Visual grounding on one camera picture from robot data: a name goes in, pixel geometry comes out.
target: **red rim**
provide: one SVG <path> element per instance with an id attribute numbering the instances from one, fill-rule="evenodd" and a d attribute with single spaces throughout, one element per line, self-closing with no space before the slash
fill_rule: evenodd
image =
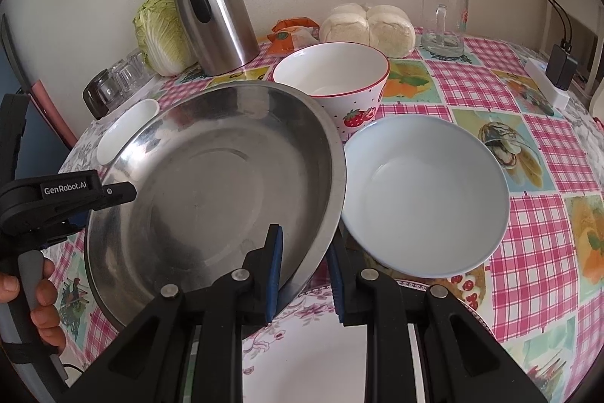
<path id="1" fill-rule="evenodd" d="M 319 43 L 317 45 L 327 45 L 328 43 L 345 43 L 345 44 L 348 44 L 348 45 L 361 45 L 361 46 L 367 47 L 369 49 L 375 50 L 382 57 L 384 57 L 384 60 L 386 61 L 386 74 L 384 74 L 383 76 L 381 76 L 376 82 L 372 82 L 369 86 L 365 86 L 365 87 L 363 87 L 361 89 L 355 89 L 354 91 L 348 91 L 347 93 L 338 93 L 338 94 L 309 94 L 310 97 L 337 97 L 337 96 L 348 96 L 349 94 L 360 93 L 362 91 L 366 91 L 368 89 L 371 89 L 374 86 L 377 86 L 380 82 L 382 82 L 390 74 L 390 60 L 388 60 L 388 57 L 386 57 L 377 48 L 370 47 L 369 45 L 365 45 L 364 43 L 357 43 L 357 42 L 323 42 L 323 43 Z M 279 64 L 277 64 L 277 66 L 275 66 L 275 69 L 273 70 L 273 73 L 271 74 L 271 78 L 273 79 L 274 82 L 278 82 L 278 81 L 275 81 L 275 71 L 277 70 L 277 68 L 280 66 L 280 64 L 282 64 L 283 62 L 285 62 L 289 57 L 291 57 L 294 54 L 289 54 Z"/>

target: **label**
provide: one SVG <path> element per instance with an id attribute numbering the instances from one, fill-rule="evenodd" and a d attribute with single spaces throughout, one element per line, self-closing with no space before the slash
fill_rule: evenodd
<path id="1" fill-rule="evenodd" d="M 89 189 L 88 183 L 84 179 L 46 183 L 40 185 L 40 188 L 42 189 L 42 197 L 45 199 L 60 193 Z"/>

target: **fingernail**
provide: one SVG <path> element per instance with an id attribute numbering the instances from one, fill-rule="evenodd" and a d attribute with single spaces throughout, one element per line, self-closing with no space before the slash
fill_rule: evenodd
<path id="1" fill-rule="evenodd" d="M 31 315 L 34 318 L 35 324 L 44 324 L 48 320 L 48 316 L 46 316 L 44 311 L 32 311 Z"/>
<path id="2" fill-rule="evenodd" d="M 17 280 L 17 277 L 11 275 L 5 276 L 4 289 L 8 290 L 9 292 L 17 292 L 19 289 L 19 281 Z"/>

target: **bowl with red rim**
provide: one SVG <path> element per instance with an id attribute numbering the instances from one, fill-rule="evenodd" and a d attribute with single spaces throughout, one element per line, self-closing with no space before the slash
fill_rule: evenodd
<path id="1" fill-rule="evenodd" d="M 379 50 L 330 42 L 289 55 L 275 68 L 273 80 L 318 101 L 345 141 L 375 119 L 389 73 L 390 62 Z"/>

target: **bowl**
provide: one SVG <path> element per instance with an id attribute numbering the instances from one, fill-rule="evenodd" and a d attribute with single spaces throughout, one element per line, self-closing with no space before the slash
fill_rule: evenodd
<path id="1" fill-rule="evenodd" d="M 330 42 L 289 55 L 277 64 L 273 80 L 312 96 L 345 141 L 375 119 L 389 73 L 390 62 L 379 50 Z"/>
<path id="2" fill-rule="evenodd" d="M 126 110 L 108 129 L 99 141 L 97 161 L 108 165 L 122 150 L 131 137 L 149 120 L 159 113 L 155 99 L 143 99 Z"/>
<path id="3" fill-rule="evenodd" d="M 103 180 L 131 182 L 137 198 L 89 216 L 86 272 L 101 310 L 121 328 L 166 284 L 211 285 L 264 245 L 270 224 L 283 227 L 284 308 L 333 238 L 345 174 L 333 122 L 294 88 L 232 82 L 169 108 Z"/>
<path id="4" fill-rule="evenodd" d="M 378 262 L 422 278 L 469 272 L 501 243 L 505 176 L 470 132 L 424 115 L 378 120 L 344 147 L 342 219 Z"/>

